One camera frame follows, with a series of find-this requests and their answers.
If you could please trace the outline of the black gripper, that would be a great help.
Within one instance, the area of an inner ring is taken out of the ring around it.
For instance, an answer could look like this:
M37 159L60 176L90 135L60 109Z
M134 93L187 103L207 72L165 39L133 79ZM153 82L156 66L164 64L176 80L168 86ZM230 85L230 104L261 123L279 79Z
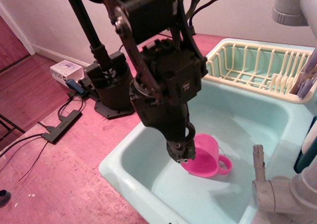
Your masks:
M141 59L159 85L161 98L154 96L144 83L144 72L138 70L129 91L134 109L144 126L163 134L168 154L175 162L194 160L196 131L189 119L187 102L202 87L207 59L189 49L147 49L141 52Z

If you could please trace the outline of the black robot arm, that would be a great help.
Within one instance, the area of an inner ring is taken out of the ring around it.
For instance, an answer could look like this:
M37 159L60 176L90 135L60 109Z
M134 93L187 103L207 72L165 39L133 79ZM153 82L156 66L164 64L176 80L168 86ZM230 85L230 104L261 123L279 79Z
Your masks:
M136 70L129 96L143 125L164 136L174 161L193 160L187 103L202 88L207 59L193 39L183 0L90 1L105 5Z

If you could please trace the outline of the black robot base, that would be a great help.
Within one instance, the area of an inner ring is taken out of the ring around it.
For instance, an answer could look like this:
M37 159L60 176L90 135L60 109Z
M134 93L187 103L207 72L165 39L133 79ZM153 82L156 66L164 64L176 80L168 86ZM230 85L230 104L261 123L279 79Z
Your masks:
M101 43L82 0L68 0L89 43L95 61L85 69L97 95L95 111L107 119L134 113L129 88L133 79L123 52L109 55ZM103 0L90 0L103 3Z

